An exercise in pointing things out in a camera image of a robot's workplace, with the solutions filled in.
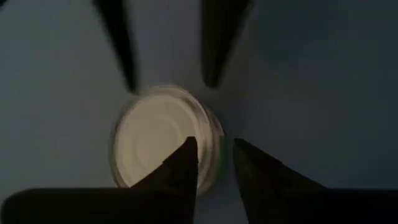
gray stovetop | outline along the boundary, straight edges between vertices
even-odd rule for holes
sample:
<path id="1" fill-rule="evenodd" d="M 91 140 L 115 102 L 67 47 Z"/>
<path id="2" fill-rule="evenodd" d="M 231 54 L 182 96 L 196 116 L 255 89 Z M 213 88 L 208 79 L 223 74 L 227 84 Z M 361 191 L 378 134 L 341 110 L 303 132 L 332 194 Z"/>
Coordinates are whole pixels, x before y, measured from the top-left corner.
<path id="1" fill-rule="evenodd" d="M 129 3 L 141 88 L 187 88 L 229 139 L 325 186 L 398 188 L 395 1 L 256 2 L 219 90 L 200 78 L 198 0 Z M 10 1 L 0 12 L 0 201 L 29 187 L 114 186 L 108 140 L 131 97 L 89 1 Z M 231 163 L 195 222 L 247 223 Z"/>

